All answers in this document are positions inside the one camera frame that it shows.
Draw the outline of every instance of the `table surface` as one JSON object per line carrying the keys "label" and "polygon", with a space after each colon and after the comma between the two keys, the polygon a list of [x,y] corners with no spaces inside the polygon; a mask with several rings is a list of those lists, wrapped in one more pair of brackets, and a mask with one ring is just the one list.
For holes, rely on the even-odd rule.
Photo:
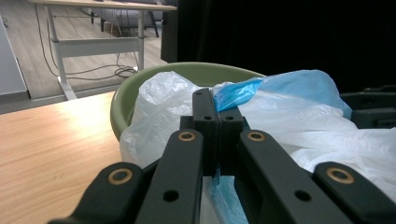
{"label": "table surface", "polygon": [[121,161],[113,95],[0,115],[0,223],[69,216],[99,172]]}
{"label": "table surface", "polygon": [[105,0],[103,2],[95,0],[29,0],[29,2],[55,5],[55,6],[70,6],[70,7],[106,7],[106,8],[129,8],[129,9],[143,9],[143,10],[160,10],[160,11],[175,11],[176,7],[165,5],[150,5],[140,3],[123,3]]}

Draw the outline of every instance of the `chair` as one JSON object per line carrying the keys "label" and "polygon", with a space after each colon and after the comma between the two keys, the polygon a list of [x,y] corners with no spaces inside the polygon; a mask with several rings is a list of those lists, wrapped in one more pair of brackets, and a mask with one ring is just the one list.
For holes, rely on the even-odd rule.
{"label": "chair", "polygon": [[[125,9],[107,9],[107,8],[93,8],[91,12],[91,23],[93,18],[99,17],[101,19],[101,31],[105,30],[105,22],[111,22],[118,25],[120,28],[137,28],[138,27],[138,10],[125,10]],[[144,11],[144,29],[154,28],[155,35],[159,37],[156,21],[163,19],[161,11]]]}

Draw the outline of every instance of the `green bowl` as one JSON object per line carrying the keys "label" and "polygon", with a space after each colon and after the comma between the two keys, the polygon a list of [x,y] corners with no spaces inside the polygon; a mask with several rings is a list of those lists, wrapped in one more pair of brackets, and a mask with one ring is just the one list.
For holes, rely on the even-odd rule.
{"label": "green bowl", "polygon": [[119,141],[122,132],[131,124],[140,86],[160,72],[171,71],[200,87],[213,87],[227,81],[240,82],[252,77],[264,77],[246,69],[217,63],[169,63],[139,71],[120,84],[111,101],[111,127]]}

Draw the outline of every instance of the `desk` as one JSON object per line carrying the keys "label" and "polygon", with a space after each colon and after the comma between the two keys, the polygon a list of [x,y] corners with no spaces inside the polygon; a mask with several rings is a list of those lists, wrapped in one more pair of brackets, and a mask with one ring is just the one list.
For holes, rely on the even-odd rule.
{"label": "desk", "polygon": [[0,223],[69,216],[99,172],[121,161],[113,94],[0,115]]}
{"label": "desk", "polygon": [[[144,69],[144,35],[143,35],[143,11],[175,11],[176,7],[163,5],[149,5],[138,3],[121,3],[94,0],[29,0],[32,3],[43,4],[49,19],[49,32],[51,41],[55,50],[55,58],[59,70],[59,83],[68,100],[77,99],[70,84],[67,81],[64,71],[63,58],[80,57],[98,54],[122,53],[137,51],[137,70]],[[55,24],[52,19],[52,7],[103,7],[113,9],[134,9],[139,11],[138,18],[138,35],[136,37],[120,37],[106,39],[77,39],[77,40],[59,40],[56,35]]]}

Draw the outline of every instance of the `cable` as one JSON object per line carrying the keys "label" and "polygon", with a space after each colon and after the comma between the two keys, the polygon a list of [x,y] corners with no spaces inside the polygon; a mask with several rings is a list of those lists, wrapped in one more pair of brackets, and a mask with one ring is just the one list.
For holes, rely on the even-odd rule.
{"label": "cable", "polygon": [[60,18],[64,18],[64,17],[66,17],[66,18],[91,18],[91,17],[88,17],[88,16],[83,16],[83,17],[80,17],[80,16],[57,16],[57,15],[55,15],[55,16],[53,16],[53,18],[57,18],[57,17],[60,17]]}
{"label": "cable", "polygon": [[87,77],[68,77],[67,79],[80,79],[80,80],[89,80],[89,81],[98,81],[98,80],[103,80],[111,77],[116,77],[117,75],[113,75],[110,77],[99,77],[99,78],[87,78]]}
{"label": "cable", "polygon": [[116,23],[117,23],[117,28],[119,28],[119,32],[120,32],[120,37],[122,37],[122,30],[121,30],[121,26],[122,26],[122,20],[121,20],[121,18],[122,18],[122,11],[121,11],[121,9],[114,9],[115,11],[116,11],[116,13],[117,13],[117,10],[119,10],[120,11],[120,16],[117,18],[117,14],[116,14]]}
{"label": "cable", "polygon": [[131,72],[132,74],[136,73],[134,68],[131,66],[119,65],[119,58],[120,58],[120,54],[117,55],[116,62],[117,62],[117,66],[119,67],[119,69],[116,70],[115,74],[117,74],[119,77],[127,77],[127,76],[123,76],[122,73],[124,73],[124,72]]}
{"label": "cable", "polygon": [[6,24],[8,22],[8,19],[6,17],[2,17],[1,20],[3,21],[3,25],[8,28],[8,25]]}
{"label": "cable", "polygon": [[52,58],[52,62],[55,65],[55,67],[58,69],[58,66],[56,65],[55,60],[53,59],[53,54],[52,54],[52,47],[50,45],[51,41],[50,41],[50,23],[49,20],[47,20],[47,34],[48,34],[48,39],[49,39],[49,52],[50,52],[50,56]]}
{"label": "cable", "polygon": [[35,17],[37,18],[37,24],[38,24],[38,33],[40,36],[40,41],[41,41],[41,48],[43,49],[43,56],[44,56],[44,60],[46,61],[47,67],[49,68],[50,72],[57,77],[57,75],[55,73],[52,72],[52,69],[50,68],[50,64],[47,60],[46,57],[46,52],[44,51],[44,44],[43,44],[43,38],[41,36],[41,27],[40,27],[40,19],[38,18],[38,13],[37,13],[37,4],[35,3]]}
{"label": "cable", "polygon": [[77,32],[76,26],[75,26],[75,25],[73,24],[73,22],[70,20],[70,16],[69,16],[69,12],[67,11],[67,8],[65,8],[64,11],[65,11],[66,14],[67,14],[67,19],[70,21],[70,24],[73,26],[73,28],[74,28],[74,30],[75,30],[75,32],[76,32],[76,35],[78,35],[79,37],[81,37],[81,39],[84,39],[84,38]]}
{"label": "cable", "polygon": [[[125,12],[126,12],[127,22],[128,22],[128,26],[129,26],[128,10],[125,10]],[[119,27],[120,36],[122,36],[122,31],[121,31],[121,28],[120,28],[122,21],[119,22],[118,20],[116,20],[116,22],[117,22],[117,25],[118,25],[118,27]],[[129,31],[129,36],[132,36],[132,34],[131,34],[131,29],[128,29],[128,31]],[[134,60],[135,60],[136,64],[139,64],[139,63],[137,62],[136,54],[135,54],[134,52],[133,52],[133,54],[134,54]]]}

